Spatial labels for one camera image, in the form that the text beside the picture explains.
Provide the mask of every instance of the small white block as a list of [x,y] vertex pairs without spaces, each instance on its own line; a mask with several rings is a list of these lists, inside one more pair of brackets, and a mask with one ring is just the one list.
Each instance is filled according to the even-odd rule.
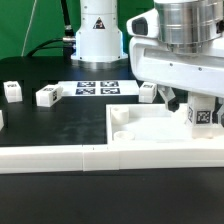
[[188,93],[187,126],[193,138],[212,138],[215,97]]
[[37,106],[51,107],[61,99],[63,88],[59,85],[47,85],[36,92]]
[[144,82],[139,89],[139,102],[152,103],[157,94],[157,84]]
[[21,87],[17,81],[4,82],[5,96],[8,103],[22,101]]

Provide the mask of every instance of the white plastic part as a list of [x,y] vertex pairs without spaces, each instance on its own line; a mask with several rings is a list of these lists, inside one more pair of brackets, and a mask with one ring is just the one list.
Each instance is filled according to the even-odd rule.
[[117,27],[117,0],[81,0],[81,27],[73,60],[112,62],[128,58]]
[[51,107],[62,97],[63,88],[59,85],[47,85],[36,92],[37,106]]
[[169,52],[166,44],[143,37],[133,37],[129,49],[132,71],[138,80],[224,98],[224,69],[214,55],[179,57]]
[[139,102],[152,103],[157,94],[157,85],[151,82],[144,82],[139,89]]
[[158,38],[158,36],[159,36],[159,15],[158,15],[158,12],[156,9],[152,9],[152,10],[145,12],[141,15],[138,15],[132,19],[129,19],[126,24],[128,33],[131,36],[141,36],[141,35],[135,34],[132,30],[133,20],[139,19],[141,17],[145,18],[147,21],[147,24],[148,24],[148,34],[146,35],[146,37]]
[[186,124],[188,117],[187,104],[180,104],[179,110],[175,113],[168,111],[164,104],[126,105],[129,107],[129,122],[121,125],[113,124],[111,120],[111,108],[114,106],[117,105],[107,106],[107,142],[109,145],[118,143],[115,141],[114,135],[120,131],[135,134],[135,141],[130,144],[136,146],[136,148],[154,143],[167,144],[167,146],[171,143],[178,143],[180,148],[186,147],[190,149],[191,144],[194,145],[199,140],[202,141],[201,143],[210,140],[211,144],[212,142],[214,144],[224,142],[224,128],[221,124],[210,124],[210,126],[204,127],[207,132],[209,129],[212,130],[212,139],[208,139],[209,136],[203,130],[201,132],[199,130],[197,136],[192,135],[190,130],[192,127]]
[[127,124],[129,121],[129,108],[126,106],[112,107],[111,120],[113,124]]
[[4,82],[4,90],[8,103],[20,102],[23,100],[21,87],[17,81]]

